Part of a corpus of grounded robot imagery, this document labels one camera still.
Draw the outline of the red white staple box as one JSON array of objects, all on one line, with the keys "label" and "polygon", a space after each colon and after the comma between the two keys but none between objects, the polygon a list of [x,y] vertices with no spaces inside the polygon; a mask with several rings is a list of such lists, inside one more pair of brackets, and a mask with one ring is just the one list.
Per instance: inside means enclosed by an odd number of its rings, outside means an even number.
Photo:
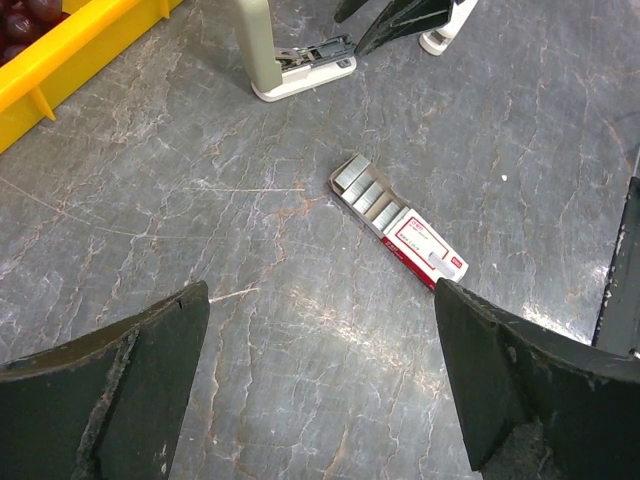
[{"label": "red white staple box", "polygon": [[460,281],[469,265],[361,154],[328,179],[331,190],[430,290],[439,279]]}]

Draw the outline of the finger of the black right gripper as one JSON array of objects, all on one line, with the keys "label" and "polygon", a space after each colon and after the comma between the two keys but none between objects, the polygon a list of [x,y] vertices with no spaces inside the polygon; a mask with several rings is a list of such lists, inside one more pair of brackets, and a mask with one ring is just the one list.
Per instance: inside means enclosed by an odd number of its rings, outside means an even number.
[{"label": "finger of the black right gripper", "polygon": [[334,21],[344,22],[367,2],[368,0],[340,0],[334,14]]},{"label": "finger of the black right gripper", "polygon": [[358,42],[355,55],[365,56],[392,40],[442,27],[452,11],[452,0],[390,1]]}]

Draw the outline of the white rectangular case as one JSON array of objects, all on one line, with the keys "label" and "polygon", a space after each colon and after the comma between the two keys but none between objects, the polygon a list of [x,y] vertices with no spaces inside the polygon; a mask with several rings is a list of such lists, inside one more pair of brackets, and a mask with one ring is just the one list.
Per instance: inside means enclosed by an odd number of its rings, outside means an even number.
[{"label": "white rectangular case", "polygon": [[477,3],[477,0],[455,1],[447,24],[421,34],[419,38],[421,48],[430,55],[442,55],[456,38]]}]

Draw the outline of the green white stapler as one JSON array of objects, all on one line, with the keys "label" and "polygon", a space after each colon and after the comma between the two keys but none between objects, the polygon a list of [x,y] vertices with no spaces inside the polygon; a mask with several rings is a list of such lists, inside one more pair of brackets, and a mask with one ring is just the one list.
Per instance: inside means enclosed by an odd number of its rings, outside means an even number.
[{"label": "green white stapler", "polygon": [[235,1],[234,31],[251,87],[272,103],[351,75],[357,67],[350,35],[307,47],[274,45],[269,3]]}]

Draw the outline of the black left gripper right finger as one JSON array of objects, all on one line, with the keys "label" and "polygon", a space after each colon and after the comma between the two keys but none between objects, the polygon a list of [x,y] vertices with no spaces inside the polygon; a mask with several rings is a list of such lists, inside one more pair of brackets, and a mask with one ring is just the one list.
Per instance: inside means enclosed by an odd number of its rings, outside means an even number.
[{"label": "black left gripper right finger", "polygon": [[514,315],[458,283],[435,288],[440,344],[469,464],[537,423],[567,479],[639,476],[639,362]]}]

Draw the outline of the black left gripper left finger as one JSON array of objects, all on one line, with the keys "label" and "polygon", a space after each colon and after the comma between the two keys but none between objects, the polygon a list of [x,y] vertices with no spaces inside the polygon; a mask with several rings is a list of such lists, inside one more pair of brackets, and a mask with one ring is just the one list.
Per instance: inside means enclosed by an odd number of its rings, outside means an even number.
[{"label": "black left gripper left finger", "polygon": [[2,365],[2,478],[168,478],[209,315],[198,281]]}]

